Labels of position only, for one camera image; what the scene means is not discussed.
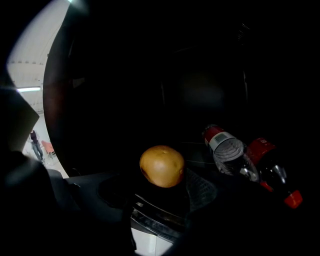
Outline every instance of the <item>plastic bottle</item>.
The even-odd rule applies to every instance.
[[[260,175],[247,154],[246,145],[216,124],[208,125],[202,133],[204,142],[213,155],[221,173],[243,174],[253,182],[260,182]]]
[[[260,184],[270,192],[276,193],[289,207],[297,208],[303,198],[288,179],[276,146],[261,137],[255,139],[248,148],[249,157],[260,172]]]

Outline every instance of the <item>barcode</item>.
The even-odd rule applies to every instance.
[[[216,136],[215,138],[215,141],[217,143],[220,143],[222,142],[224,139],[228,139],[228,137],[226,135],[224,135],[223,133],[219,134],[218,136]]]

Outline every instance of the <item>fluorescent light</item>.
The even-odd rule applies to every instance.
[[[16,90],[20,93],[24,93],[24,92],[40,91],[41,88],[40,87],[27,87],[27,88],[18,88]]]

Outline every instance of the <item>white ceiling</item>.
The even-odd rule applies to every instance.
[[[37,112],[43,112],[43,83],[48,54],[70,5],[68,0],[51,1],[25,28],[7,60],[7,70],[16,87],[41,87],[21,92]]]

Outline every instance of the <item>bottle label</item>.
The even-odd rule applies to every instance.
[[[212,125],[209,127],[203,134],[205,145],[210,146],[213,153],[216,148],[224,141],[229,139],[234,139],[236,137],[232,136],[230,133],[226,132],[224,129],[219,126]]]
[[[257,165],[266,153],[275,148],[276,146],[266,139],[257,138],[248,146],[248,155],[253,164]]]

